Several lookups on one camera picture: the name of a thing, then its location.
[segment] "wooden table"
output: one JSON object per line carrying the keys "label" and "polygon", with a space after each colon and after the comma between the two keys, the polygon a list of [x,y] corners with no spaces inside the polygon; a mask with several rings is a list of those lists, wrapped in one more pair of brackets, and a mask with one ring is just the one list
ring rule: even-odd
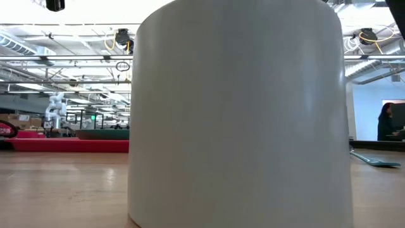
{"label": "wooden table", "polygon": [[[358,152],[405,165],[405,153]],[[136,227],[127,217],[127,156],[0,153],[0,227]],[[405,227],[405,168],[351,162],[355,228]]]}

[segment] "dark hair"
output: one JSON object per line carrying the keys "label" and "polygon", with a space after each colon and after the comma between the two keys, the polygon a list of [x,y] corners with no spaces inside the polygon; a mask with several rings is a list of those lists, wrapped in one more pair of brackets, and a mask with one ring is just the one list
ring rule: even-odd
{"label": "dark hair", "polygon": [[378,119],[389,118],[389,116],[387,114],[387,110],[391,107],[391,105],[393,105],[393,103],[388,102],[382,106],[381,113],[380,113],[380,116],[378,117]]}

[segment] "white cylindrical object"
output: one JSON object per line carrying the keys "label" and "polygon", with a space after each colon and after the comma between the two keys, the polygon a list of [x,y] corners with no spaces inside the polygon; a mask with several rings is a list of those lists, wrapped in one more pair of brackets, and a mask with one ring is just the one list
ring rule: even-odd
{"label": "white cylindrical object", "polygon": [[342,32],[318,0],[178,0],[135,45],[142,228],[350,228]]}

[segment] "red platform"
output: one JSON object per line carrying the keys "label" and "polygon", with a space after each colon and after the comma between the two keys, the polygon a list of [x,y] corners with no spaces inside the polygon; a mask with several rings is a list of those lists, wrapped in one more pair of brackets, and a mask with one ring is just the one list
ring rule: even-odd
{"label": "red platform", "polygon": [[128,140],[7,139],[19,152],[128,153]]}

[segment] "white robot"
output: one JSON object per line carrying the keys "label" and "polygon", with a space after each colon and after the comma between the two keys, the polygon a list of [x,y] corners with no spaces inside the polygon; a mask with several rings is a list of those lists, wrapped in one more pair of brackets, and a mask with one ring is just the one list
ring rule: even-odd
{"label": "white robot", "polygon": [[49,106],[45,111],[46,121],[44,123],[44,128],[60,128],[61,117],[66,115],[66,103],[62,103],[64,95],[63,92],[52,93],[52,96],[49,98]]}

